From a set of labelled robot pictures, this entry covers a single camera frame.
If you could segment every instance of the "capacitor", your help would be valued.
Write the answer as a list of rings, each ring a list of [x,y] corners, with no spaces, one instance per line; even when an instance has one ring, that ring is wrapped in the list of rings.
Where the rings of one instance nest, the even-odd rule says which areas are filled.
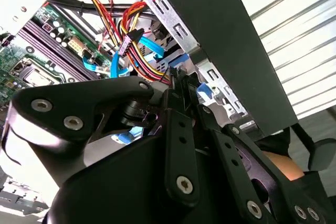
[[[63,41],[62,41],[62,43],[61,43],[61,45],[62,45],[63,47],[67,47],[69,41],[70,41],[70,38],[64,38]]]
[[[55,27],[59,27],[62,24],[62,20],[60,18],[56,18],[52,24]]]
[[[56,36],[58,35],[58,30],[55,28],[50,32],[50,36],[52,38],[56,38]]]
[[[48,61],[44,64],[44,67],[45,67],[45,68],[49,68],[50,65],[51,65],[51,61],[48,60]]]
[[[65,35],[64,34],[59,34],[57,37],[56,37],[56,41],[58,43],[61,43],[64,39]]]
[[[50,67],[49,67],[49,70],[50,70],[50,71],[54,71],[55,66],[56,66],[56,64],[55,64],[55,63],[52,63],[52,64],[50,65]]]
[[[65,26],[64,25],[61,25],[60,27],[58,27],[57,28],[58,29],[58,32],[60,33],[60,34],[63,34],[64,32],[65,32]]]

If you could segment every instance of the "motherboard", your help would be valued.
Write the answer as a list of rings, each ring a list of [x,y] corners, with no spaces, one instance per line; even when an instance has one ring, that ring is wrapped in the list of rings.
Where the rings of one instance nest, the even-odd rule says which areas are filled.
[[[75,81],[19,37],[0,51],[0,109],[8,107],[16,90]]]
[[[102,54],[97,45],[64,20],[52,7],[41,7],[32,21],[44,33],[67,50],[73,58],[108,69],[108,54]],[[0,111],[5,112],[15,91],[29,87],[79,81],[70,71],[52,62],[44,52],[20,36],[2,35],[0,45]],[[0,116],[1,126],[6,113]]]
[[[112,56],[103,55],[83,34],[74,28],[72,24],[64,20],[52,7],[40,8],[35,14],[33,21],[41,25],[62,47],[67,48],[75,56],[85,57],[90,63],[97,66],[109,66]]]

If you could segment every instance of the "black mechanical arm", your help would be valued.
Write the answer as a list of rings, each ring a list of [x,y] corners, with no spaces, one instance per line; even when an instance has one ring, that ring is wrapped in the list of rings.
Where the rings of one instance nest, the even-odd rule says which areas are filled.
[[[48,160],[71,162],[89,142],[144,127],[141,139],[68,179],[45,223],[332,223],[243,131],[218,126],[196,79],[171,78],[164,92],[125,77],[16,93],[4,152],[14,134]]]

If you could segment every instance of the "black panel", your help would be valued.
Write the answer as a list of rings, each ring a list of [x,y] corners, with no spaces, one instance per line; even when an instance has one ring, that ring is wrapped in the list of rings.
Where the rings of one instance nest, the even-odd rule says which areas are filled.
[[[297,122],[241,0],[170,0],[202,50],[194,63],[209,60],[269,135]]]

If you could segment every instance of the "black wire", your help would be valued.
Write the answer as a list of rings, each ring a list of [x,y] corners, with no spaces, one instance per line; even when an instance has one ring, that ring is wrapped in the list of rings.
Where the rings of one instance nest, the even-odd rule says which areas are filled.
[[[60,3],[60,4],[66,4],[66,5],[69,5],[69,6],[80,6],[81,4],[81,1],[79,0],[49,0],[49,1],[53,1],[53,2],[57,2],[57,3]],[[131,7],[132,4],[114,4],[113,7],[116,7],[116,8],[121,8],[121,9],[128,9]],[[103,6],[105,6],[106,9],[110,9],[111,7],[111,4],[103,4]],[[91,9],[94,9],[94,5],[93,4],[88,4],[88,3],[84,3],[84,8],[91,8]]]
[[[83,3],[79,0],[48,0],[50,3],[53,3],[54,5],[57,5],[59,7],[74,10],[76,12],[82,11],[83,13],[90,13],[98,15],[97,9],[94,6],[94,4],[87,4]],[[111,11],[111,5],[110,4],[104,4],[106,10],[109,12]],[[112,17],[120,17],[122,16],[123,12],[130,8],[131,4],[114,4],[112,8]],[[141,9],[141,18],[151,19],[151,20],[158,20],[155,15],[153,15],[150,11],[150,9],[146,6],[144,9]]]
[[[165,77],[165,75],[167,74],[168,70],[169,70],[169,66],[167,66],[167,69],[166,69],[166,71],[164,72],[164,74],[163,74],[163,76],[161,77],[161,79],[159,80],[159,82],[162,82],[162,80],[163,80],[163,78]]]
[[[106,31],[109,31],[109,29],[107,28],[106,24],[104,23],[104,20],[103,20],[102,16],[101,16],[101,15],[98,15],[98,16],[100,17],[100,19],[101,19],[101,21],[102,21],[102,23],[103,23],[103,25],[104,25]]]
[[[118,29],[119,34],[122,36],[123,32],[122,32],[121,27],[120,27],[121,22],[122,22],[122,19],[119,20],[119,22],[117,24],[117,29]]]
[[[95,9],[87,9],[85,7],[81,8],[80,6],[71,6],[71,5],[69,6],[69,5],[59,3],[59,2],[55,2],[55,1],[51,1],[51,0],[49,0],[49,2],[58,6],[58,7],[64,8],[64,9],[74,10],[75,12],[82,11],[83,13],[99,15],[96,8]],[[113,8],[112,9],[112,18],[122,17],[125,10],[126,9]],[[132,14],[131,16],[135,15],[138,12],[142,12],[142,11],[143,10],[139,10],[139,11],[135,12],[134,14]],[[155,20],[155,21],[158,20],[158,18],[154,14],[149,14],[149,13],[144,13],[144,12],[142,12],[139,17],[140,18],[145,18],[145,19],[150,19],[150,20]]]

